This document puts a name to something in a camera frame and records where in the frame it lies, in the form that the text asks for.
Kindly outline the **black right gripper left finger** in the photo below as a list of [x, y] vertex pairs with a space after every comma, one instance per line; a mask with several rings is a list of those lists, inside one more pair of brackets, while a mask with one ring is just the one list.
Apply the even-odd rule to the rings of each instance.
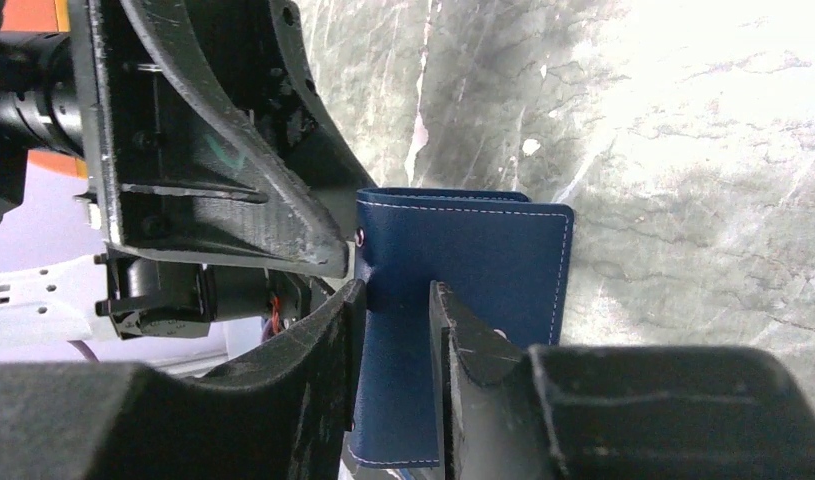
[[199, 378], [138, 363], [0, 364], [0, 479], [334, 479], [365, 285]]

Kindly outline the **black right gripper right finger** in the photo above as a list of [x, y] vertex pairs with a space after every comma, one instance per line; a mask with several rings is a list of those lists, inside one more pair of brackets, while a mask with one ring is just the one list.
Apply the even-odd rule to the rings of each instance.
[[447, 479], [815, 479], [815, 414], [765, 351], [520, 349], [441, 282], [429, 320]]

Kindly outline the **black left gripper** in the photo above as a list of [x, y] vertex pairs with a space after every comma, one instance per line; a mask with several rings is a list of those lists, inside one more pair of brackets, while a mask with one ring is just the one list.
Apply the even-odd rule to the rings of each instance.
[[71, 29], [0, 31], [0, 224], [26, 198], [29, 153], [86, 162], [79, 201], [105, 249], [0, 274], [0, 340], [198, 338], [313, 308], [348, 239], [229, 99], [189, 1], [74, 1]]

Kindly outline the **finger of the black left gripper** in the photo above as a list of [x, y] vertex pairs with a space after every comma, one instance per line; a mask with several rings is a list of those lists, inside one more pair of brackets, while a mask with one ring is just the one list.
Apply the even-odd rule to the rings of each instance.
[[326, 208], [345, 239], [374, 182], [319, 96], [293, 1], [189, 1], [199, 46], [232, 104]]

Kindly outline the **blue leather card holder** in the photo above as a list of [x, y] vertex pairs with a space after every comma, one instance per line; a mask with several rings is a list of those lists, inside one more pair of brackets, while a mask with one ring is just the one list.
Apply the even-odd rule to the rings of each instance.
[[349, 450], [371, 469], [435, 467], [430, 285], [519, 347], [559, 341], [575, 214], [520, 192], [367, 188], [354, 274], [366, 329]]

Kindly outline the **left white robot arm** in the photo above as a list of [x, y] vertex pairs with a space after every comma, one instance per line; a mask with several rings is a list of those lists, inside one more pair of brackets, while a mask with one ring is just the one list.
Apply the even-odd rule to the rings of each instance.
[[103, 252], [0, 274], [0, 347], [287, 327], [349, 267], [372, 180], [320, 99], [293, 1], [0, 1], [0, 225], [34, 151], [81, 164]]

